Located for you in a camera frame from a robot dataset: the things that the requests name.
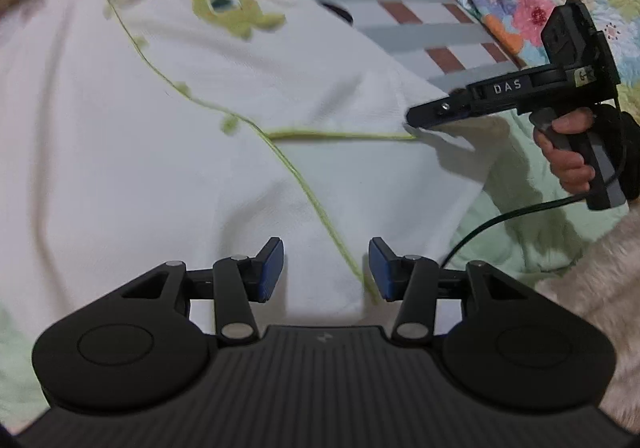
ribbed black surface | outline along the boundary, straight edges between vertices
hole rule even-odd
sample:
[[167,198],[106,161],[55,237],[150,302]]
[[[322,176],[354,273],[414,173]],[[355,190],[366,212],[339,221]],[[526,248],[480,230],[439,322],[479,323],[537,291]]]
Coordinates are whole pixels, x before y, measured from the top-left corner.
[[33,448],[616,448],[629,436],[594,408],[527,417],[473,401],[425,351],[375,327],[270,327],[220,352],[172,402],[127,417],[47,412]]

label sticker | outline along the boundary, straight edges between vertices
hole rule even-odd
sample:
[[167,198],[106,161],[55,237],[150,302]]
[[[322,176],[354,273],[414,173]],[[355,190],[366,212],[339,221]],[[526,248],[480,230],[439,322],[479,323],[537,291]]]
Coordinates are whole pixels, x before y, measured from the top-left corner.
[[593,73],[593,67],[591,65],[582,66],[581,68],[576,68],[574,70],[575,86],[584,86],[585,84],[588,84],[595,80],[596,76]]

mint green sheet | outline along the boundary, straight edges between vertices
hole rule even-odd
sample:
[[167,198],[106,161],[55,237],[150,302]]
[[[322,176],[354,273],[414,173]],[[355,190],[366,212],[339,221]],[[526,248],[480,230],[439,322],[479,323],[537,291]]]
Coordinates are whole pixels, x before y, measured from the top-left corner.
[[[452,244],[500,213],[566,195],[533,143],[527,120],[514,113],[503,117],[511,129],[508,143]],[[452,266],[461,269],[469,260],[482,259],[532,285],[571,266],[626,211],[625,207],[592,213],[586,205],[577,204],[527,215],[480,234],[460,251]],[[31,344],[0,309],[0,422],[14,431],[46,409],[31,369],[30,351]]]
[[[483,222],[543,201],[566,197],[532,139],[525,116],[502,115],[510,125],[505,149],[494,164],[484,189],[466,213],[452,246]],[[594,240],[609,231],[627,206],[593,212],[585,203],[525,215],[489,228],[460,250],[450,267],[462,269],[473,259],[487,261],[527,285],[562,274]]]

striped fabric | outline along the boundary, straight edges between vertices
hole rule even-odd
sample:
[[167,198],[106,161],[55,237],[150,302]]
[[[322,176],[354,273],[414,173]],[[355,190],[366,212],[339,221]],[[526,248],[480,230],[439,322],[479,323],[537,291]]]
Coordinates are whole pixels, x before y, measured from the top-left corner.
[[445,92],[517,70],[455,0],[318,1],[347,11],[355,29]]

pistol grip handle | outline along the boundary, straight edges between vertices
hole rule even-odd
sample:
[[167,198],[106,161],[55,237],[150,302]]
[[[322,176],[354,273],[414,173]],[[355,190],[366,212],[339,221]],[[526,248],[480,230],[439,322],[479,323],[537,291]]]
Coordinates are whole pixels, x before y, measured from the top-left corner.
[[553,107],[548,106],[532,112],[529,121],[553,143],[555,148],[578,152],[584,157],[585,164],[593,167],[596,176],[590,182],[590,189],[600,191],[587,197],[587,207],[597,211],[625,204],[626,197],[618,180],[611,183],[606,190],[604,189],[605,181],[616,172],[616,169],[611,164],[600,136],[592,131],[574,135],[554,131],[551,122],[561,115],[564,113],[558,113]]

